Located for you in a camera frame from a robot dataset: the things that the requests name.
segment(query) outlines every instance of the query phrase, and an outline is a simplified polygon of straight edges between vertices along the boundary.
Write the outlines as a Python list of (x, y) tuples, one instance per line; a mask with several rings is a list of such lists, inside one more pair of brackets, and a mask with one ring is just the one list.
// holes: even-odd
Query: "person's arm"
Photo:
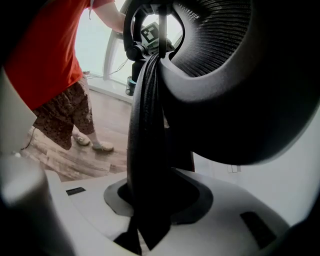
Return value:
[(93, 10), (109, 28), (119, 33), (124, 32), (125, 15), (118, 11), (114, 2), (105, 3)]

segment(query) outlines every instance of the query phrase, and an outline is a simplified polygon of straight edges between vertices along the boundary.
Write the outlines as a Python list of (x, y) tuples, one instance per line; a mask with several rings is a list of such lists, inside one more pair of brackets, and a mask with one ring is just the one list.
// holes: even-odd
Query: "ribbed black surface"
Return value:
[(178, 0), (174, 5), (185, 26), (185, 39), (172, 62), (191, 77), (225, 63), (250, 21), (249, 0)]

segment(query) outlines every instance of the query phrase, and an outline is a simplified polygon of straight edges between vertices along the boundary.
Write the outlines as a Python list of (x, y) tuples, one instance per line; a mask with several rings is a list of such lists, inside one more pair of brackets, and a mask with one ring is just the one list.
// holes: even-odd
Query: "hanging cord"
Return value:
[[(108, 76), (119, 72), (126, 65), (127, 61), (128, 61), (128, 58), (117, 68), (116, 71), (113, 71), (113, 72), (109, 73)], [(86, 75), (86, 79), (87, 80), (93, 79), (93, 78), (103, 78), (103, 76), (101, 76), (101, 75), (90, 74), (90, 71), (86, 71), (86, 72), (83, 72), (83, 73)]]
[(26, 147), (24, 147), (24, 148), (20, 148), (20, 150), (25, 150), (27, 147), (29, 147), (29, 145), (30, 145), (30, 143), (31, 143), (31, 141), (32, 141), (32, 139), (34, 137), (35, 129), (36, 128), (34, 127), (28, 145), (26, 145)]

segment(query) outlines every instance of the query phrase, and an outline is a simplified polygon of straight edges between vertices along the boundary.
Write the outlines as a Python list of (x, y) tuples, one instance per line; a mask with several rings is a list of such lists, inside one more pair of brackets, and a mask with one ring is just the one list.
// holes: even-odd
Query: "beige shoe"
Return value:
[(96, 151), (113, 151), (114, 150), (114, 145), (110, 142), (105, 142), (102, 141), (100, 144), (93, 144), (92, 148)]
[(73, 136), (73, 138), (81, 146), (88, 146), (90, 144), (90, 139), (85, 135)]

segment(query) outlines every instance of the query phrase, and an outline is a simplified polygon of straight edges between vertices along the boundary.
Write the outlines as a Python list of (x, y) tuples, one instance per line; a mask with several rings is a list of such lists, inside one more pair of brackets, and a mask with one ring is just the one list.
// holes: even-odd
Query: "person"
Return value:
[(114, 0), (51, 0), (31, 22), (4, 70), (36, 115), (33, 126), (48, 138), (65, 150), (73, 136), (80, 145), (91, 142), (94, 150), (112, 151), (111, 143), (97, 137), (88, 83), (76, 58), (76, 33), (86, 8), (123, 32), (125, 15)]

